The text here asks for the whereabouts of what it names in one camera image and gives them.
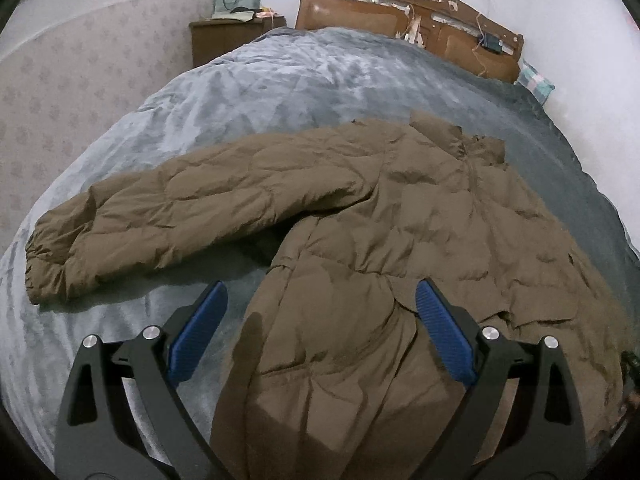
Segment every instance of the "wooden nightstand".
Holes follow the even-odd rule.
[[[254,18],[250,22],[236,20],[202,20],[189,24],[193,67],[204,65],[212,59],[235,50],[259,38],[273,28],[286,27],[284,16]]]

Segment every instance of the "bed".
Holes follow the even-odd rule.
[[[389,13],[387,4],[344,1],[384,7],[383,13],[392,17],[385,18],[385,27],[395,20],[392,30],[373,34],[329,27],[322,6],[335,5],[334,0],[302,0],[296,29],[273,30],[178,76],[114,124],[53,182],[22,222],[0,259],[0,394],[17,430],[49,468],[53,467],[58,407],[82,338],[89,333],[101,334],[104,340],[131,338],[149,324],[164,322],[178,306],[192,303],[206,284],[223,280],[229,290],[228,313],[193,380],[178,389],[208,438],[225,352],[282,232],[276,228],[211,248],[173,269],[111,283],[69,304],[33,306],[24,287],[24,249],[34,224],[47,210],[107,176],[155,167],[172,156],[249,134],[295,134],[362,117],[406,121],[417,108],[459,124],[468,134],[503,139],[508,162],[564,222],[634,322],[638,321],[638,258],[626,242],[615,208],[582,172],[562,133],[527,89],[501,80],[507,76],[491,77],[487,70],[483,78],[477,77],[482,67],[469,70],[464,60],[457,66],[438,43],[445,38],[447,45],[448,38],[458,34],[444,27],[472,36],[463,29],[475,22],[483,31],[501,35],[512,51],[504,54],[509,59],[495,61],[504,75],[508,70],[501,66],[517,62],[523,38],[461,2],[455,11],[452,0],[404,0],[414,7],[413,17],[411,10],[405,13],[392,6],[406,17],[405,22],[398,13]],[[435,20],[434,14],[443,21]],[[422,17],[418,29],[415,15]],[[429,20],[446,33],[420,33],[420,44],[418,34],[407,31],[412,21],[414,32],[440,26]],[[472,52],[477,40],[465,41],[456,48],[469,60],[479,49]],[[135,389],[128,391],[151,455],[163,459]]]

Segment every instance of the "wall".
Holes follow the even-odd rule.
[[[0,34],[0,254],[49,184],[191,68],[210,0],[28,0]]]
[[[524,37],[556,85],[546,112],[640,248],[638,26],[621,0],[533,0]]]

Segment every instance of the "green bag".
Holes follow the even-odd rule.
[[[213,14],[229,14],[243,10],[260,10],[260,0],[212,0]]]

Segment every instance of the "wooden headboard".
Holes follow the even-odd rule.
[[[367,19],[376,14],[382,15],[378,16],[380,20]],[[459,0],[324,0],[324,3],[322,0],[300,0],[296,28],[341,25],[384,34],[383,29],[388,29],[393,14],[394,20],[397,19],[397,30],[404,30],[411,22],[417,25],[414,18],[419,16],[417,32],[422,45],[437,56],[476,75],[508,82],[517,78],[517,62],[524,46],[522,35],[492,22]],[[502,41],[503,53],[494,54],[478,48],[477,38],[481,32],[497,36]],[[396,37],[403,34],[396,32]]]

